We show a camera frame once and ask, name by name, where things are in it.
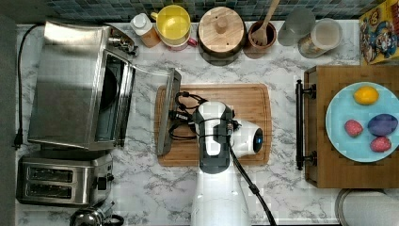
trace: glass canister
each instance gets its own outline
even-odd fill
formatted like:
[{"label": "glass canister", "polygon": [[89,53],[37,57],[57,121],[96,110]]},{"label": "glass canister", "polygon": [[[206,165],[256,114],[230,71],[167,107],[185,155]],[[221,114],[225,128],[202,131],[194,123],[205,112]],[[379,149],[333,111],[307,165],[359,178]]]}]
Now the glass canister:
[{"label": "glass canister", "polygon": [[343,29],[334,20],[325,18],[316,23],[311,33],[298,42],[299,53],[306,58],[316,58],[340,45]]},{"label": "glass canister", "polygon": [[315,24],[314,14],[308,8],[295,8],[279,30],[278,41],[284,46],[297,44],[311,33]]}]

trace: utensil holder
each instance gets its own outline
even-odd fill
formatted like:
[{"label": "utensil holder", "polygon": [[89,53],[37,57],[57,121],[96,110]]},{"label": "utensil holder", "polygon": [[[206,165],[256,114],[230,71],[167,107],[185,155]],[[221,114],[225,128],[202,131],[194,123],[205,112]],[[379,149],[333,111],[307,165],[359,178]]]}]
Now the utensil holder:
[{"label": "utensil holder", "polygon": [[257,45],[255,42],[253,42],[252,32],[261,27],[262,23],[263,21],[258,21],[254,23],[248,31],[248,39],[244,47],[244,54],[249,58],[256,59],[262,57],[267,52],[267,49],[272,46],[273,43],[276,41],[276,28],[271,23],[269,23],[266,27],[267,44]]}]

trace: cereal box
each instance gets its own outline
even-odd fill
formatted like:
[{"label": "cereal box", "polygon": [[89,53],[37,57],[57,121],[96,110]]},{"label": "cereal box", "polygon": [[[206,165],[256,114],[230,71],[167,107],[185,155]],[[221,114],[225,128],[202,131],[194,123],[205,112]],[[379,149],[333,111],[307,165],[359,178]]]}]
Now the cereal box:
[{"label": "cereal box", "polygon": [[399,57],[399,0],[387,0],[359,18],[361,64]]}]

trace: blue plate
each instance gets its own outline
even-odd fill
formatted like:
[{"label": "blue plate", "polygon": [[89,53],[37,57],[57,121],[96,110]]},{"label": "blue plate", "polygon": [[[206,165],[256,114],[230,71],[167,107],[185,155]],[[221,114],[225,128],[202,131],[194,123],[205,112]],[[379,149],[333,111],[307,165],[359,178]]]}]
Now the blue plate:
[{"label": "blue plate", "polygon": [[[372,105],[360,105],[353,98],[353,94],[360,87],[374,87],[378,93],[378,100]],[[335,149],[345,157],[357,162],[375,162],[390,155],[399,144],[399,129],[389,134],[391,148],[384,153],[375,153],[370,143],[376,138],[367,129],[370,119],[379,114],[390,114],[399,120],[399,101],[390,90],[376,84],[361,82],[352,84],[337,93],[328,106],[326,114],[326,129],[329,140]],[[344,125],[348,120],[355,120],[363,126],[363,132],[357,137],[350,137]]]}]

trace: wooden container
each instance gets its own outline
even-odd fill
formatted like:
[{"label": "wooden container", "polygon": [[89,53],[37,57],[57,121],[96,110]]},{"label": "wooden container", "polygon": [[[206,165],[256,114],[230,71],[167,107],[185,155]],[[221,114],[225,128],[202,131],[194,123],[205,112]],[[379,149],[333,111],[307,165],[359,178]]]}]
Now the wooden container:
[{"label": "wooden container", "polygon": [[341,89],[358,82],[377,83],[399,96],[399,67],[317,66],[305,71],[304,89],[316,85],[315,99],[304,96],[305,155],[317,152],[317,166],[305,165],[305,178],[319,188],[398,188],[397,149],[379,161],[360,163],[341,155],[328,138],[329,103]]},{"label": "wooden container", "polygon": [[247,28],[234,10],[218,7],[203,15],[197,35],[200,55],[210,64],[224,66],[238,58],[247,40]]},{"label": "wooden container", "polygon": [[[254,155],[241,157],[242,165],[263,165],[269,160],[272,121],[270,101],[267,87],[264,84],[217,84],[217,85],[182,85],[180,91],[197,94],[209,101],[220,101],[231,107],[235,119],[250,121],[263,129],[263,146]],[[165,88],[161,87],[156,95],[154,132],[158,138],[161,123],[161,112],[165,95]],[[180,101],[187,106],[194,106],[196,101],[191,98],[181,98]],[[188,127],[179,127],[174,131],[177,136],[194,136]],[[197,166],[200,151],[198,143],[192,140],[173,140],[170,152],[158,156],[159,164],[167,167]]]},{"label": "wooden container", "polygon": [[249,58],[255,59],[262,57],[267,52],[267,49],[272,46],[273,43],[276,41],[276,28],[271,23],[269,23],[266,27],[267,44],[257,45],[255,42],[253,42],[251,34],[253,31],[261,27],[262,24],[263,21],[258,21],[254,23],[248,31],[248,39],[246,42],[246,46],[244,47],[244,54]]}]

